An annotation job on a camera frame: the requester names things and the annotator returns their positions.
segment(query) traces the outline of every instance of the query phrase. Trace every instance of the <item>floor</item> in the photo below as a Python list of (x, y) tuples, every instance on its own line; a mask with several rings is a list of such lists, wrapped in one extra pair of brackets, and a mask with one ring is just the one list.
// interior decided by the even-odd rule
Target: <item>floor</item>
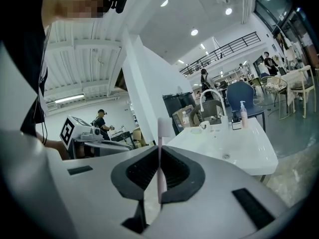
[[(303, 102), (295, 100), (296, 113), (279, 120), (279, 103), (274, 96), (263, 95), (257, 90), (256, 105), (265, 108), (266, 134), (278, 157), (278, 167), (267, 181), (267, 187), (278, 194), (291, 207), (304, 199), (312, 189), (319, 172), (319, 86), (317, 91), (317, 113), (314, 113), (314, 93), (309, 96), (307, 116), (303, 118)], [(281, 109), (286, 113), (285, 97), (281, 97)], [(232, 116), (231, 108), (226, 108)], [(262, 116), (257, 116), (262, 125)], [(157, 198), (156, 176), (145, 191), (145, 211), (151, 224), (160, 211)]]

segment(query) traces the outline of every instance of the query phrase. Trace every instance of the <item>cap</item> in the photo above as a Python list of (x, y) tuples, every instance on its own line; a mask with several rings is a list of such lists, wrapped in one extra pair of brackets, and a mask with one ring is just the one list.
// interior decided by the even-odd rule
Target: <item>cap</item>
[(107, 114), (103, 109), (99, 109), (98, 110), (98, 113), (104, 113), (104, 114)]

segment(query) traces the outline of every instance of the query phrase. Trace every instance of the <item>sink basin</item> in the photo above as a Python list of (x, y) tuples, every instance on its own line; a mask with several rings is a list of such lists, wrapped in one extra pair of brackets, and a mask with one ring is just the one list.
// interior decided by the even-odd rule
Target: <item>sink basin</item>
[(185, 128), (167, 145), (197, 152), (232, 163), (250, 175), (275, 172), (278, 159), (272, 145), (256, 118), (248, 119), (248, 128), (221, 130), (221, 124), (210, 129)]

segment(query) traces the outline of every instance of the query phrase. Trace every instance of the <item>white chair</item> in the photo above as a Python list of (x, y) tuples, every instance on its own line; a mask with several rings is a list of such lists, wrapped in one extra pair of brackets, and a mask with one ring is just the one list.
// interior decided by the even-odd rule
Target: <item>white chair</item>
[[(301, 93), (303, 95), (304, 99), (304, 115), (303, 118), (306, 118), (306, 94), (309, 95), (309, 92), (311, 90), (314, 90), (314, 96), (315, 96), (315, 112), (317, 111), (317, 99), (316, 99), (316, 88), (315, 88), (315, 81), (314, 81), (314, 76), (313, 72), (311, 70), (310, 66), (305, 66), (302, 69), (297, 70), (299, 72), (299, 77), (300, 77), (300, 82), (301, 86), (300, 87), (294, 87), (291, 88), (294, 93)], [(310, 71), (311, 78), (307, 80), (307, 82), (304, 82), (304, 72)]]
[(316, 66), (315, 71), (317, 75), (317, 85), (319, 86), (319, 65)]

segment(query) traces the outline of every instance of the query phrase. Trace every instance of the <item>black railing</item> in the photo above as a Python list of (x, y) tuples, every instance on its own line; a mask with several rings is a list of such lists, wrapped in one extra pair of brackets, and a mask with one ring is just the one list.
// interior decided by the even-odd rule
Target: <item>black railing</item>
[(180, 73), (184, 74), (186, 77), (191, 75), (200, 69), (210, 65), (211, 63), (222, 59), (238, 50), (244, 49), (250, 45), (253, 45), (257, 42), (260, 42), (260, 38), (258, 37), (256, 32), (247, 34), (235, 41), (232, 41), (217, 50), (210, 52), (208, 55), (198, 59), (194, 63), (188, 65), (184, 69), (180, 71)]

